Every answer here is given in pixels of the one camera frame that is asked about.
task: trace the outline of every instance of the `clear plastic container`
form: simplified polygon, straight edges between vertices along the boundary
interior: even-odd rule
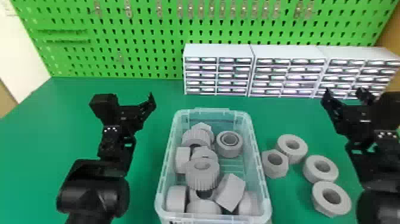
[[[233,173],[246,182],[246,190],[254,191],[258,196],[260,216],[240,216],[232,214],[210,215],[195,213],[177,213],[165,210],[165,196],[169,187],[186,185],[185,176],[175,172],[175,152],[182,141],[182,135],[193,125],[204,122],[211,125],[215,135],[224,130],[233,130],[243,137],[243,151],[236,158],[218,156],[220,176]],[[171,223],[232,223],[232,224],[264,224],[271,223],[272,207],[268,193],[263,166],[260,160],[253,124],[250,116],[242,111],[224,108],[196,108],[179,110],[171,125],[170,137],[165,151],[164,163],[154,201],[155,211],[162,224]]]

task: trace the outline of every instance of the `white wall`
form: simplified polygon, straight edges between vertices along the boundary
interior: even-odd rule
[[[4,1],[7,0],[0,0],[0,79],[21,103],[50,75],[20,19],[12,11],[5,10],[7,2]]]

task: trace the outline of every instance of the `robotic arm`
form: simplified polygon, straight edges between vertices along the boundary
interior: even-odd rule
[[[96,94],[89,103],[101,120],[99,160],[78,159],[72,165],[57,196],[57,210],[69,213],[66,224],[109,224],[129,205],[129,171],[135,149],[135,133],[155,110],[150,93],[139,105],[119,105],[115,94]]]
[[[357,205],[359,224],[400,223],[400,92],[376,99],[359,88],[362,105],[346,105],[326,90],[321,104],[345,146],[365,191]]]

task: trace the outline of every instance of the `green table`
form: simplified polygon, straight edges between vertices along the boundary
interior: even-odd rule
[[[131,189],[127,213],[113,223],[159,223],[154,195],[174,113],[194,107],[222,107],[250,114],[260,151],[274,147],[284,133],[303,138],[311,154],[333,160],[337,184],[353,202],[346,216],[330,219],[311,203],[311,184],[302,164],[285,178],[267,179],[274,224],[356,224],[355,205],[362,191],[345,153],[346,139],[335,130],[317,99],[183,95],[183,82],[139,79],[52,78],[0,120],[0,223],[64,223],[55,197],[77,158],[96,158],[101,122],[88,103],[94,94],[116,93],[120,104],[138,104],[152,91],[157,109],[136,134],[137,146],[126,179]]]

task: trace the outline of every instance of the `green pegboard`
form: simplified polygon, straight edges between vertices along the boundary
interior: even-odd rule
[[[277,1],[11,0],[52,76],[152,79],[182,79],[185,43],[372,46],[398,3]]]

